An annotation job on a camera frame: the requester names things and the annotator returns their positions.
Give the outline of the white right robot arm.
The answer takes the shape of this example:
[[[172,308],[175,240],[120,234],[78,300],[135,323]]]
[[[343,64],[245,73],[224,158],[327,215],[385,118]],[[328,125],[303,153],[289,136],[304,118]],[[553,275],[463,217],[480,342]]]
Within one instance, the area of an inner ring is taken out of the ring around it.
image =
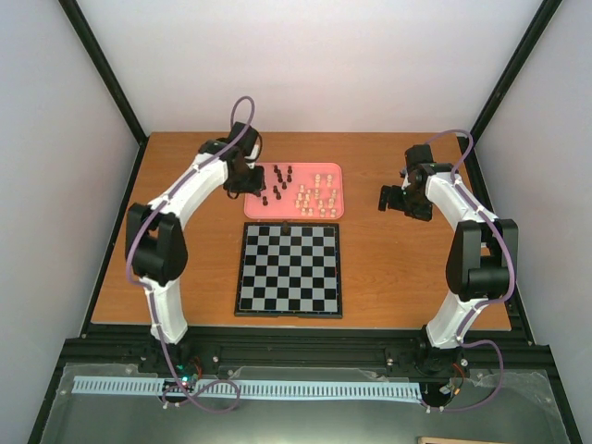
[[[402,177],[400,186],[381,188],[378,209],[429,221],[437,208],[453,230],[445,267],[449,291],[425,332],[431,347],[455,349],[485,308],[514,294],[518,228],[478,202],[451,164],[415,164]]]

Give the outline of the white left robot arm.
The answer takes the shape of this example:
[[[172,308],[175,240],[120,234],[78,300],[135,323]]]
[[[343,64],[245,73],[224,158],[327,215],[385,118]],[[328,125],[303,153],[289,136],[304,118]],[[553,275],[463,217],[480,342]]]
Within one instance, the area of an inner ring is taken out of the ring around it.
[[[146,295],[151,333],[165,343],[159,359],[172,372],[186,370],[192,361],[191,347],[180,341],[188,329],[180,296],[180,276],[189,259],[184,229],[216,189],[236,197],[265,188],[265,170],[255,164],[262,147],[261,136],[234,146],[208,141],[173,185],[149,203],[135,203],[128,210],[126,277]]]

